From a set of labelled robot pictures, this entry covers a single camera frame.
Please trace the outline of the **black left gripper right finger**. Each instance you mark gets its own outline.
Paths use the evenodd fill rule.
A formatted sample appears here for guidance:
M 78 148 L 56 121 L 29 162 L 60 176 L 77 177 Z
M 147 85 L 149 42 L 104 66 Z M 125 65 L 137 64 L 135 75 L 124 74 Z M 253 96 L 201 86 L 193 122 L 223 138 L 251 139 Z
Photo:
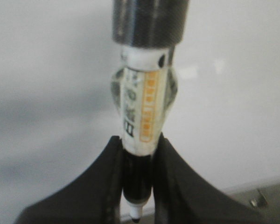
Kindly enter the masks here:
M 263 224 L 263 216 L 233 200 L 195 172 L 168 139 L 153 156 L 156 224 Z

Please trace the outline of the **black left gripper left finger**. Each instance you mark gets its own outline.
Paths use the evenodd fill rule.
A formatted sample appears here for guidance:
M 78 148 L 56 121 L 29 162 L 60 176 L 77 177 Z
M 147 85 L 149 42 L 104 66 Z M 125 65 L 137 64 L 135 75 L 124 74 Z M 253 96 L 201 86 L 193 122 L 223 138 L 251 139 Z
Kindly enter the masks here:
M 119 224 L 124 154 L 112 136 L 99 157 L 73 182 L 25 208 L 17 224 Z

